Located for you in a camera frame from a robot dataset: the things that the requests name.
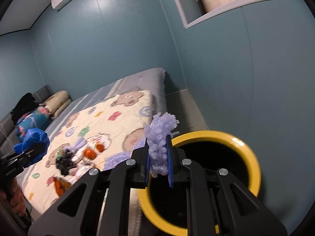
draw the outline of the blue gripper pad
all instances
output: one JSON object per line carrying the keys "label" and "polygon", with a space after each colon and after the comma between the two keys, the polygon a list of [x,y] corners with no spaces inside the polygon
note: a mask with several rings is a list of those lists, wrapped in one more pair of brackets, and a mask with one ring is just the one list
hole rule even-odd
{"label": "blue gripper pad", "polygon": [[172,157],[171,157],[171,153],[170,153],[170,144],[172,144],[172,141],[169,143],[168,141],[166,141],[166,149],[167,149],[167,169],[169,171],[169,173],[167,174],[167,177],[169,179],[169,185],[170,187],[173,187],[173,162],[172,162]]}
{"label": "blue gripper pad", "polygon": [[[147,143],[147,139],[145,140],[144,148],[149,149],[149,145],[148,145],[148,143]],[[147,155],[146,155],[145,169],[144,169],[145,184],[146,184],[146,185],[148,185],[148,182],[149,182],[150,167],[151,167],[151,158],[150,158],[149,152],[148,152]]]}

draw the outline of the blue pillow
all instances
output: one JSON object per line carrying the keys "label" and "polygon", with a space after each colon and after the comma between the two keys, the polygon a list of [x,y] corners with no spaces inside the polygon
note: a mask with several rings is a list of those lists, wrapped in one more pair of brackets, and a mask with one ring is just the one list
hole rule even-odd
{"label": "blue pillow", "polygon": [[48,110],[43,106],[39,106],[18,122],[17,128],[15,128],[16,136],[20,143],[22,143],[29,129],[38,128],[44,131],[50,122]]}

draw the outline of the cartoon bear print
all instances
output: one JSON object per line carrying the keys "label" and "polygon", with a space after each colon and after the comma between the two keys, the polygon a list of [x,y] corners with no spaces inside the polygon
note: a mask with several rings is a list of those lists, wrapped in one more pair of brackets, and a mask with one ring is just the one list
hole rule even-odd
{"label": "cartoon bear print", "polygon": [[76,120],[78,117],[79,117],[79,113],[78,113],[78,112],[76,112],[74,115],[72,115],[72,116],[68,119],[68,121],[67,121],[67,123],[66,123],[66,128],[69,128],[69,127],[72,125],[72,123],[74,122],[74,120]]}
{"label": "cartoon bear print", "polygon": [[131,152],[134,144],[143,137],[144,129],[139,128],[132,131],[125,137],[125,140],[122,143],[122,149],[126,152]]}
{"label": "cartoon bear print", "polygon": [[140,91],[133,91],[133,92],[122,94],[119,96],[119,98],[116,101],[111,103],[111,107],[117,106],[117,105],[132,106],[136,104],[139,98],[143,97],[143,95],[144,94]]}
{"label": "cartoon bear print", "polygon": [[58,148],[56,148],[55,150],[53,150],[50,154],[49,154],[49,158],[48,161],[46,162],[45,167],[49,168],[50,165],[54,165],[56,164],[56,157],[57,157],[57,153],[59,152],[59,150],[62,150],[64,147],[69,146],[70,144],[62,144],[61,146],[59,146]]}

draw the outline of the blue plastic bag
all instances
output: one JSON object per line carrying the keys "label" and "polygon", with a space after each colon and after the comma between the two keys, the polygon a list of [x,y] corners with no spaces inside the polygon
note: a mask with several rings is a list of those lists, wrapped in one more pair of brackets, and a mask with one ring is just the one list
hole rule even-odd
{"label": "blue plastic bag", "polygon": [[30,165],[33,165],[39,162],[40,160],[42,160],[44,155],[46,155],[49,144],[50,144],[48,135],[45,131],[42,131],[37,128],[29,129],[24,137],[23,143],[19,143],[14,146],[14,151],[17,154],[21,154],[23,151],[30,148],[33,144],[36,144],[36,143],[45,143],[45,150],[40,155],[30,160],[29,163],[27,163],[24,166],[24,168],[27,168]]}

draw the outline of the metal screw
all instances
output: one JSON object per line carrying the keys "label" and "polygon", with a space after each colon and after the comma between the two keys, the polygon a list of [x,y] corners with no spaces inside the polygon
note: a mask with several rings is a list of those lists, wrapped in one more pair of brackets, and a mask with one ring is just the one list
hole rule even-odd
{"label": "metal screw", "polygon": [[90,174],[91,176],[95,176],[95,175],[97,175],[97,173],[98,173],[98,169],[96,169],[96,168],[91,168],[91,169],[89,170],[89,174]]}
{"label": "metal screw", "polygon": [[134,159],[128,159],[128,160],[126,160],[126,164],[128,166],[132,166],[132,165],[136,164],[136,161]]}
{"label": "metal screw", "polygon": [[190,160],[190,159],[183,159],[182,160],[183,165],[190,165],[191,163],[192,163],[192,160]]}
{"label": "metal screw", "polygon": [[219,169],[219,174],[221,176],[226,176],[229,173],[229,171],[227,171],[227,169]]}

